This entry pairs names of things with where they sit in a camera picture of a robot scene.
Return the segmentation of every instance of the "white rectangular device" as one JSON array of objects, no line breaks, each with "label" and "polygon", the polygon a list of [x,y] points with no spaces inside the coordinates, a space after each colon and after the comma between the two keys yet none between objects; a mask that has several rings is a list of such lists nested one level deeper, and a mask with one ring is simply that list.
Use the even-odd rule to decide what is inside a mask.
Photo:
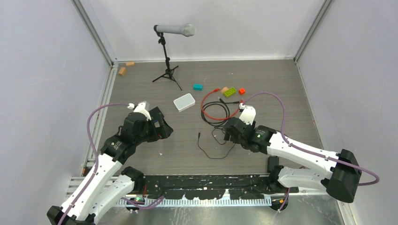
[{"label": "white rectangular device", "polygon": [[174,105],[177,107],[178,111],[181,112],[195,104],[195,99],[190,93],[183,95],[176,100],[174,100]]}]

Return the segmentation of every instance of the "green lego brick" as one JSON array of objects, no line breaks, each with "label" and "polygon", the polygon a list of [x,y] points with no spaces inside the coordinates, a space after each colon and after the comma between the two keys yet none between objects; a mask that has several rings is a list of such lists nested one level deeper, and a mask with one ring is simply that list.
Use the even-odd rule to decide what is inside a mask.
[{"label": "green lego brick", "polygon": [[230,88],[228,90],[226,90],[224,92],[225,97],[231,97],[232,95],[234,95],[236,93],[236,89],[235,88]]}]

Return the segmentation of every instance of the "microphone head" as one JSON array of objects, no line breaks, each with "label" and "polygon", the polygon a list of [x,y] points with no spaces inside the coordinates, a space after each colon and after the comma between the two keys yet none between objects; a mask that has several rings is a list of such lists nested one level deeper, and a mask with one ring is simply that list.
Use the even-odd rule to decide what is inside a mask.
[{"label": "microphone head", "polygon": [[195,34],[196,29],[193,27],[192,24],[187,23],[186,25],[184,25],[183,27],[183,35],[186,37],[190,37],[193,36]]}]

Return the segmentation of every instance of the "microphone stand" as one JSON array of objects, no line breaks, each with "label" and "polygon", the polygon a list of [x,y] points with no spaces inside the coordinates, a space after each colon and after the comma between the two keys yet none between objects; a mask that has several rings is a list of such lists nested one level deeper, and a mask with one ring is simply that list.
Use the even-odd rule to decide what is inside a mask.
[{"label": "microphone stand", "polygon": [[160,37],[158,43],[159,43],[159,44],[162,44],[162,46],[163,46],[164,57],[166,58],[166,66],[167,66],[167,69],[166,69],[166,71],[165,71],[164,74],[160,75],[158,78],[154,79],[152,82],[155,82],[155,81],[157,81],[157,80],[159,80],[160,78],[163,77],[163,78],[166,78],[166,79],[169,79],[169,80],[172,80],[172,81],[176,82],[176,84],[178,85],[178,87],[180,88],[180,90],[183,90],[183,89],[180,87],[180,85],[178,84],[178,82],[176,81],[176,79],[173,77],[174,70],[177,69],[178,66],[176,66],[176,67],[170,69],[170,63],[169,63],[170,58],[167,57],[166,47],[165,47],[166,40],[164,39],[163,33],[157,32],[157,31],[156,31],[156,27],[155,27],[155,32],[156,32],[156,34],[158,35],[158,37]]}]

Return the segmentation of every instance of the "microphone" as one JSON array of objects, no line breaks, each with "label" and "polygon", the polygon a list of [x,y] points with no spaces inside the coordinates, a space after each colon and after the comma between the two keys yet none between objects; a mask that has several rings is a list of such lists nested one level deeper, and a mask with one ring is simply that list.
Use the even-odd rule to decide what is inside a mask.
[{"label": "microphone", "polygon": [[182,34],[186,37],[193,36],[196,29],[189,23],[185,25],[155,25],[153,27],[156,33]]}]

